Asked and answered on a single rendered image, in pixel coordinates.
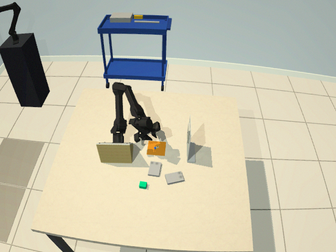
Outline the small green block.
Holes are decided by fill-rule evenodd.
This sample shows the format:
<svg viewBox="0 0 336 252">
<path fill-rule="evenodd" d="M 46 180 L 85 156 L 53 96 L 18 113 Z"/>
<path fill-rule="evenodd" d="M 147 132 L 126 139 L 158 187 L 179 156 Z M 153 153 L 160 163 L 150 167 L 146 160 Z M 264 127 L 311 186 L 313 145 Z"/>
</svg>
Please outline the small green block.
<svg viewBox="0 0 336 252">
<path fill-rule="evenodd" d="M 147 182 L 141 182 L 139 183 L 139 188 L 141 189 L 146 189 L 146 186 L 147 186 Z"/>
</svg>

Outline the orange translucent square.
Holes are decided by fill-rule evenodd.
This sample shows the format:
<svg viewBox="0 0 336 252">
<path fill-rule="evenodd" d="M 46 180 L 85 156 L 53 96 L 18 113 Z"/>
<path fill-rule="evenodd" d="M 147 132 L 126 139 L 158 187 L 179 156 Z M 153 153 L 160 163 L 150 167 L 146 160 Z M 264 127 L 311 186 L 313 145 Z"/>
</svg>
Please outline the orange translucent square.
<svg viewBox="0 0 336 252">
<path fill-rule="evenodd" d="M 154 149 L 154 147 L 159 146 L 159 148 Z M 148 142 L 148 149 L 147 155 L 159 155 L 165 156 L 165 147 L 166 142 L 159 142 L 159 141 L 149 141 Z"/>
</svg>

